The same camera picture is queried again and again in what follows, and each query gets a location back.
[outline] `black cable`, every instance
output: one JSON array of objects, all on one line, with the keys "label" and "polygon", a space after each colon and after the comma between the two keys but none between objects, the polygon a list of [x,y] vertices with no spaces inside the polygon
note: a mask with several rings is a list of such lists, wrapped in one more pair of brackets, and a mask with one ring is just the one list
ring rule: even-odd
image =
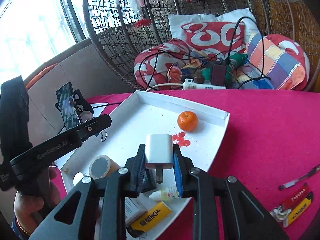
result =
[{"label": "black cable", "polygon": [[[111,103],[111,104],[102,105],[102,106],[95,106],[95,107],[93,107],[92,109],[99,108],[99,107],[103,107],[103,106],[119,105],[119,104],[121,104],[121,103],[122,103],[122,102],[117,102],[117,103]],[[61,128],[61,130],[58,132],[58,134],[61,133],[61,131],[62,131],[63,128],[65,128],[65,127],[66,127],[66,126],[64,125],[64,126]]]},{"label": "black cable", "polygon": [[264,78],[271,79],[270,77],[263,76],[263,75],[264,75],[264,74],[263,74],[263,71],[264,71],[264,52],[265,52],[265,51],[264,51],[263,34],[262,34],[262,32],[261,32],[260,27],[258,26],[258,24],[257,24],[253,19],[251,19],[250,17],[243,16],[243,17],[241,17],[241,18],[237,21],[236,26],[235,26],[234,31],[233,31],[232,39],[231,39],[231,41],[230,41],[229,53],[228,53],[228,57],[227,57],[226,60],[228,60],[228,62],[230,61],[230,53],[231,53],[231,48],[232,48],[232,45],[233,45],[233,40],[234,40],[234,38],[235,38],[235,36],[236,36],[236,30],[237,30],[239,24],[241,23],[241,21],[242,21],[243,19],[246,19],[246,18],[252,20],[252,21],[256,24],[256,26],[257,26],[257,28],[258,28],[258,30],[259,30],[259,33],[260,33],[260,35],[261,35],[261,38],[262,38],[262,51],[263,51],[263,54],[262,54],[262,70],[261,70],[261,76],[260,76],[260,77],[258,77],[258,78],[252,78],[252,79],[249,79],[249,80],[243,82],[243,83],[238,87],[238,89],[239,89],[240,87],[242,87],[244,84],[247,84],[248,82],[251,82],[251,81],[255,81],[255,80],[258,81],[258,80],[261,80],[261,79],[264,79]]},{"label": "black cable", "polygon": [[121,103],[122,103],[122,102],[118,102],[118,103],[111,103],[111,104],[102,105],[102,106],[95,106],[95,107],[93,107],[92,109],[99,108],[99,107],[103,107],[103,106],[119,105],[119,104],[121,104]]},{"label": "black cable", "polygon": [[160,52],[160,50],[157,51],[156,61],[155,61],[155,67],[153,68],[153,73],[152,73],[151,78],[150,78],[150,80],[149,80],[149,82],[148,82],[148,84],[147,84],[146,90],[148,89],[148,87],[150,87],[150,83],[151,83],[151,81],[152,81],[152,79],[153,79],[153,76],[154,76],[154,74],[155,74],[155,72],[156,72],[156,67],[157,67],[157,61],[158,61],[159,52]]},{"label": "black cable", "polygon": [[252,65],[252,66],[254,66],[260,73],[262,73],[261,72],[261,70],[257,67],[257,66],[255,66],[254,64],[252,64],[251,63],[251,61],[250,60],[248,60],[248,62]]},{"label": "black cable", "polygon": [[203,59],[203,58],[205,58],[205,59],[207,59],[207,58],[215,58],[216,56],[214,56],[214,57],[193,57],[193,56],[190,56],[189,54],[186,54],[186,53],[179,53],[179,52],[170,52],[170,51],[165,51],[165,50],[162,50],[162,49],[159,49],[156,53],[153,53],[153,54],[150,54],[150,55],[148,55],[148,56],[146,56],[141,62],[140,62],[140,65],[139,65],[139,74],[140,74],[140,77],[141,77],[141,79],[142,79],[142,81],[146,84],[146,90],[148,89],[148,88],[151,88],[151,89],[153,89],[153,90],[155,90],[155,91],[157,91],[157,89],[154,89],[153,87],[151,87],[150,86],[150,82],[151,82],[151,80],[152,80],[152,78],[153,78],[153,76],[154,76],[154,73],[155,73],[155,69],[156,69],[156,64],[155,64],[155,67],[154,67],[154,69],[153,69],[153,74],[151,75],[151,78],[150,78],[150,80],[149,80],[149,82],[147,83],[144,79],[143,79],[143,76],[142,76],[142,74],[141,74],[141,66],[142,66],[142,64],[143,64],[143,62],[147,59],[147,58],[149,58],[149,57],[151,57],[151,56],[154,56],[154,55],[157,55],[156,56],[156,62],[157,62],[157,57],[159,56],[159,54],[169,54],[170,56],[172,56],[172,57],[174,57],[174,58],[176,58],[176,59],[180,59],[180,60],[185,60],[185,59],[183,59],[183,58],[179,58],[179,57],[177,57],[176,55],[174,55],[174,54],[179,54],[179,55],[184,55],[184,56],[188,56],[189,58],[191,57],[192,59]]},{"label": "black cable", "polygon": [[66,126],[64,125],[64,126],[62,126],[62,128],[61,128],[61,130],[58,132],[58,134],[59,133],[61,133],[61,131],[63,130],[63,128],[65,128]]},{"label": "black cable", "polygon": [[247,73],[245,73],[241,68],[236,68],[236,76],[238,76],[238,69],[245,74],[249,79],[252,79],[252,77],[250,77]]}]

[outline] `white power adapter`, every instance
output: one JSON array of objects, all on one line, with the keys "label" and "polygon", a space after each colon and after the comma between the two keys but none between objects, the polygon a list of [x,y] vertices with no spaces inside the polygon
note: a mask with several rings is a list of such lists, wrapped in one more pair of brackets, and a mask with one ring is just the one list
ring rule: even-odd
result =
[{"label": "white power adapter", "polygon": [[146,168],[156,170],[156,182],[163,182],[163,170],[173,167],[173,143],[170,134],[148,134]]}]

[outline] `wicker frame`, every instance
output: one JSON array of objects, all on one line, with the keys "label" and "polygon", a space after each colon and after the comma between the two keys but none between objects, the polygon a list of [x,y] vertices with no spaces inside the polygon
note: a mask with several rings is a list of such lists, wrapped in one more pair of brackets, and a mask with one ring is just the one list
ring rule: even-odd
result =
[{"label": "wicker frame", "polygon": [[279,33],[296,41],[310,60],[310,78],[304,90],[313,88],[320,71],[320,28],[302,0],[145,0],[150,27],[133,28],[138,20],[127,0],[83,0],[85,24],[97,52],[116,75],[136,90],[144,90],[133,74],[139,52],[171,39],[168,14],[214,14],[248,7],[263,34]]}]

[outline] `eye drop bottle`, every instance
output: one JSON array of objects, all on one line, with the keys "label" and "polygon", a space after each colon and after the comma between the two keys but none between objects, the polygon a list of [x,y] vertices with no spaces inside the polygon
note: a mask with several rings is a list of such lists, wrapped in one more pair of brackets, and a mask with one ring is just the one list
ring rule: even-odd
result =
[{"label": "eye drop bottle", "polygon": [[153,192],[149,198],[154,201],[170,201],[179,198],[179,192],[176,186],[166,187],[165,189]]}]

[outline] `white cable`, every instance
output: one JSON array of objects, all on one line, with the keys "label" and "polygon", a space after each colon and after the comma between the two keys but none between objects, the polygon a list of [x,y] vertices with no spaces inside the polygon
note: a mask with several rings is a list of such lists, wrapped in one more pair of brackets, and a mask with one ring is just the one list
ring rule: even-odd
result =
[{"label": "white cable", "polygon": [[146,90],[146,92],[150,91],[151,89],[153,88],[157,88],[157,87],[162,87],[162,86],[180,86],[180,87],[183,87],[183,83],[164,83],[164,84],[157,84],[151,88],[148,88]]}]

